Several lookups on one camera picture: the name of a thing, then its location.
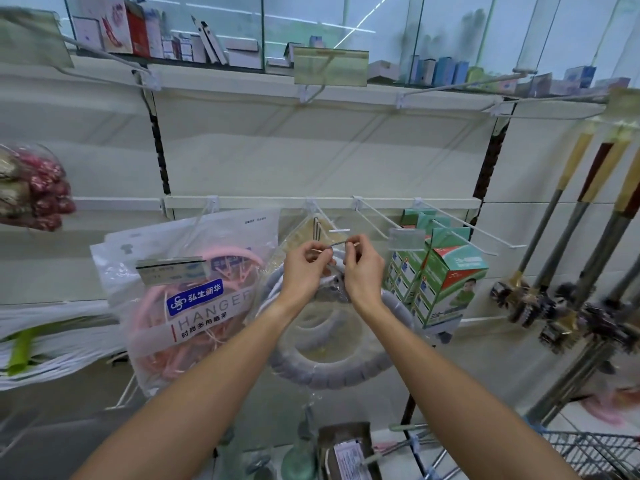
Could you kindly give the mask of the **person's right hand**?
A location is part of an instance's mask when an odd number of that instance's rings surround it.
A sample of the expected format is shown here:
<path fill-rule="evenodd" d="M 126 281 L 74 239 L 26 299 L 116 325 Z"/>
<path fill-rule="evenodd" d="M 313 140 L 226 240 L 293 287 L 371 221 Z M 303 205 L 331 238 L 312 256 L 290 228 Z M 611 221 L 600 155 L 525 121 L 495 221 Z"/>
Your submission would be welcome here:
<path fill-rule="evenodd" d="M 385 261 L 364 234 L 350 236 L 346 248 L 358 248 L 358 263 L 353 273 L 345 273 L 344 282 L 349 298 L 361 317 L 382 306 L 381 283 Z"/>

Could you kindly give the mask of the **pink plastic item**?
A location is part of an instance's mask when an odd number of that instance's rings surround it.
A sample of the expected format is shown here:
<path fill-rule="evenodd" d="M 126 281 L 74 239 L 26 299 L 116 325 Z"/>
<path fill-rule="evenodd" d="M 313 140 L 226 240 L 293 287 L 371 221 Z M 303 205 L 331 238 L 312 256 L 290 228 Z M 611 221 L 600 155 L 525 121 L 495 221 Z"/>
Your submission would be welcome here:
<path fill-rule="evenodd" d="M 626 415 L 640 412 L 640 387 L 615 388 L 580 401 L 592 417 L 615 427 L 626 424 Z"/>

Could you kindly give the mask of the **bag of pink scrub balls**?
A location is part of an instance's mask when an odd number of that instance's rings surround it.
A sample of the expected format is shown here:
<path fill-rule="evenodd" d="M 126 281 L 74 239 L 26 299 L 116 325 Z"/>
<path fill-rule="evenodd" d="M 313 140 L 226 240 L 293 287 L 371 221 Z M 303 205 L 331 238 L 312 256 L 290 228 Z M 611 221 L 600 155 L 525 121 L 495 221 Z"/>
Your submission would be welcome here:
<path fill-rule="evenodd" d="M 66 170 L 50 149 L 0 142 L 0 225 L 55 232 L 75 211 Z"/>

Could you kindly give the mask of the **pink clip hanger in bag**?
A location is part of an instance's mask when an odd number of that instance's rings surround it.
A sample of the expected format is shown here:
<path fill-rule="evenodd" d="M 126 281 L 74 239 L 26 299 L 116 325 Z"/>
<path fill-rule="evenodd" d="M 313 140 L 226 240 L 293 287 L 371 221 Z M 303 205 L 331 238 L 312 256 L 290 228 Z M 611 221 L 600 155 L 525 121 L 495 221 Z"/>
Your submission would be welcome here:
<path fill-rule="evenodd" d="M 144 395 L 155 395 L 239 331 L 278 247 L 280 215 L 273 207 L 204 212 L 109 233 L 90 247 Z M 146 288 L 135 262 L 173 257 L 203 257 L 212 275 Z"/>

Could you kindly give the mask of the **clear price tag holder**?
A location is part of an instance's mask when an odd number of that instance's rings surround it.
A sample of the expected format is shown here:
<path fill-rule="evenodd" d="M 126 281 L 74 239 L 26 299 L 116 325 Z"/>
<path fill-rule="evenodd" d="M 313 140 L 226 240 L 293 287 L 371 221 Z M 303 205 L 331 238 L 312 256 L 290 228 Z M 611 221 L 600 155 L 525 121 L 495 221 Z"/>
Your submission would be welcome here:
<path fill-rule="evenodd" d="M 393 227 L 388 231 L 389 251 L 421 251 L 425 247 L 426 231 L 421 228 Z"/>
<path fill-rule="evenodd" d="M 137 260 L 136 272 L 146 288 L 201 282 L 212 275 L 203 257 L 173 257 Z"/>
<path fill-rule="evenodd" d="M 0 6 L 0 63 L 73 69 L 53 11 Z"/>
<path fill-rule="evenodd" d="M 292 62 L 299 86 L 367 85 L 368 51 L 294 46 Z"/>

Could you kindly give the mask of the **black slotted shelf upright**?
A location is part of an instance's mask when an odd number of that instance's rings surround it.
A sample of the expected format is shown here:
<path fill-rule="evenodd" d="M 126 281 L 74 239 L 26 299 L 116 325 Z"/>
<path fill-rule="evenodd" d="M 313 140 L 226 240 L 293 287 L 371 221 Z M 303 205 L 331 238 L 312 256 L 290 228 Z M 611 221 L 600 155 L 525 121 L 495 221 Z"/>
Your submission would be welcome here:
<path fill-rule="evenodd" d="M 473 197 L 484 201 L 488 186 L 491 182 L 492 175 L 495 169 L 495 165 L 499 159 L 502 145 L 508 131 L 509 119 L 498 118 L 492 132 L 492 136 L 487 146 L 484 161 L 481 166 L 479 176 L 474 189 Z"/>
<path fill-rule="evenodd" d="M 150 120 L 150 126 L 152 130 L 152 136 L 154 140 L 154 147 L 157 156 L 157 163 L 159 167 L 159 173 L 161 176 L 162 188 L 165 195 L 171 194 L 170 182 L 168 171 L 166 167 L 166 158 L 164 154 L 164 146 L 161 135 L 161 128 L 159 126 L 159 119 L 157 116 L 156 101 L 149 89 L 140 89 L 142 101 L 145 104 Z"/>

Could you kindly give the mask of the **red white box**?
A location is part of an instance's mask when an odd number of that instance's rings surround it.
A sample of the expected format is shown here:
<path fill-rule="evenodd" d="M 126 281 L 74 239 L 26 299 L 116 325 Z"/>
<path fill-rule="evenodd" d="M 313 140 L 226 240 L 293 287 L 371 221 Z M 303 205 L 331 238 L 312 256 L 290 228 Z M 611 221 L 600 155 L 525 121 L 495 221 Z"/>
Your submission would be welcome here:
<path fill-rule="evenodd" d="M 145 15 L 137 3 L 102 0 L 99 22 L 108 53 L 150 57 Z"/>

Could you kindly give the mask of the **brown packet with white label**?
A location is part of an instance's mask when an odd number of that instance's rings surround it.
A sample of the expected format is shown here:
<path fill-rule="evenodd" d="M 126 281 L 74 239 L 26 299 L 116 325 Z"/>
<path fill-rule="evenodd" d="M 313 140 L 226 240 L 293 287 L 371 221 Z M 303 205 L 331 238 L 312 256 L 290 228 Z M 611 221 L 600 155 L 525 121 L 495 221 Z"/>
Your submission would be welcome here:
<path fill-rule="evenodd" d="M 317 480 L 383 480 L 374 455 L 371 424 L 347 422 L 320 427 L 317 434 Z"/>

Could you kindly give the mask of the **white plastic bags with green item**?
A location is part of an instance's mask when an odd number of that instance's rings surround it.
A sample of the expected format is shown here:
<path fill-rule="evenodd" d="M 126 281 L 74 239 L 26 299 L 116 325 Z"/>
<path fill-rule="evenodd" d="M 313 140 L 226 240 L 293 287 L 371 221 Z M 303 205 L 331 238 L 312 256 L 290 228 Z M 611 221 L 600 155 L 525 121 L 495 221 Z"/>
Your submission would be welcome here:
<path fill-rule="evenodd" d="M 0 305 L 0 392 L 64 378 L 125 353 L 105 300 Z"/>

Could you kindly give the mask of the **clear bag of grey hose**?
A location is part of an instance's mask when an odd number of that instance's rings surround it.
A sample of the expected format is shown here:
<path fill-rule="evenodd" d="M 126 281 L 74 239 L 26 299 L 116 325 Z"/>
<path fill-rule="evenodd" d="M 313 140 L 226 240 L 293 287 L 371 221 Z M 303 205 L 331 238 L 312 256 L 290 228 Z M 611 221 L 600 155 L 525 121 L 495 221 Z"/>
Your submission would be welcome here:
<path fill-rule="evenodd" d="M 335 265 L 321 279 L 314 297 L 287 327 L 269 357 L 274 374 L 313 390 L 354 387 L 392 367 L 373 332 L 356 313 L 344 284 L 344 247 L 348 233 L 327 234 L 308 212 L 282 240 L 262 268 L 253 319 L 279 296 L 288 251 L 308 239 L 334 249 Z"/>

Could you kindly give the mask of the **green white carton box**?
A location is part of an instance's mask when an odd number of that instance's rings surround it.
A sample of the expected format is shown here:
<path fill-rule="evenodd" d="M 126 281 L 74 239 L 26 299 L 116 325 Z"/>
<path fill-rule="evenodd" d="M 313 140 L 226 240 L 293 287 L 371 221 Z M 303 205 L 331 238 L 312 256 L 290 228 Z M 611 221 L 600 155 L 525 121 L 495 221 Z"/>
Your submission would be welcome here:
<path fill-rule="evenodd" d="M 390 251 L 385 288 L 411 307 L 428 251 Z"/>
<path fill-rule="evenodd" d="M 434 209 L 404 209 L 399 220 L 403 228 L 425 231 L 424 250 L 433 246 L 449 248 L 465 246 L 469 242 L 471 229 L 468 226 L 452 226 L 452 218 Z"/>
<path fill-rule="evenodd" d="M 489 266 L 468 241 L 467 227 L 433 229 L 426 262 L 416 284 L 412 314 L 422 328 L 433 329 L 462 319 Z"/>

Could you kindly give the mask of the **row of blue green boxes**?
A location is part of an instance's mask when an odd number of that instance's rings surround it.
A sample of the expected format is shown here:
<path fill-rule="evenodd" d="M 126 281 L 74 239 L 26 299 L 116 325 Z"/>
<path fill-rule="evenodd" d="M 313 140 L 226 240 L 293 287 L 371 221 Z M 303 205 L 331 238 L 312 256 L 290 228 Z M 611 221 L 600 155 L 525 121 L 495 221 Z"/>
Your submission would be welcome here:
<path fill-rule="evenodd" d="M 566 98 L 566 97 L 599 97 L 607 95 L 614 88 L 629 88 L 640 80 L 630 77 L 610 77 L 596 79 L 596 66 L 583 65 L 567 69 L 562 78 L 557 79 L 553 73 L 537 73 L 519 80 L 508 80 L 474 86 L 463 91 L 482 91 L 518 98 Z M 472 66 L 468 61 L 456 60 L 452 57 L 438 59 L 421 59 L 413 56 L 407 82 L 410 86 L 432 88 L 482 80 L 490 75 L 480 66 Z"/>

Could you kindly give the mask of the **person's right forearm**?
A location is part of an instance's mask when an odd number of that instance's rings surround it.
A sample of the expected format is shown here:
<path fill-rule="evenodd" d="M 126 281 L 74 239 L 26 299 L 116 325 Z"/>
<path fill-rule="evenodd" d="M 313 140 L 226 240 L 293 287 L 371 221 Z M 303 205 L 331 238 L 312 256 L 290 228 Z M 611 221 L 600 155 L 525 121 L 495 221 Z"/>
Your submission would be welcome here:
<path fill-rule="evenodd" d="M 581 480 L 521 416 L 398 322 L 380 293 L 352 301 L 468 480 Z"/>

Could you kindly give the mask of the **pale green bottle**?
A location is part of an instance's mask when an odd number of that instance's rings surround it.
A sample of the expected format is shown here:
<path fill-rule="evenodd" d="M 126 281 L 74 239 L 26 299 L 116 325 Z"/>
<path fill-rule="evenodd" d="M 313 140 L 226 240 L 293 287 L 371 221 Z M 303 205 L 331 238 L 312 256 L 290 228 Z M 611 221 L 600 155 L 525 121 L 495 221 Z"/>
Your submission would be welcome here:
<path fill-rule="evenodd" d="M 298 423 L 297 439 L 282 460 L 282 480 L 317 480 L 317 428 L 314 423 L 312 405 L 306 404 Z"/>

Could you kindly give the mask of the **white shelf rail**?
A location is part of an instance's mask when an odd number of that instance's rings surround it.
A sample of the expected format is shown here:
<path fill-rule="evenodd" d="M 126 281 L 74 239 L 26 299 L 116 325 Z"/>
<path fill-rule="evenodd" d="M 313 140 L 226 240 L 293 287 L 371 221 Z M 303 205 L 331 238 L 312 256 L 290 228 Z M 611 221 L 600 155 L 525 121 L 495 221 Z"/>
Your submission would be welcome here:
<path fill-rule="evenodd" d="M 347 197 L 292 197 L 292 196 L 179 196 L 167 195 L 162 198 L 110 198 L 110 197 L 74 197 L 76 208 L 81 211 L 114 212 L 154 212 L 158 211 L 167 218 L 173 218 L 174 210 L 200 209 L 208 202 L 212 209 L 262 209 L 279 207 L 281 209 L 301 209 L 315 204 L 321 209 L 356 209 L 364 206 L 375 210 L 398 210 L 428 207 L 437 210 L 476 210 L 481 207 L 477 198 L 364 198 Z"/>

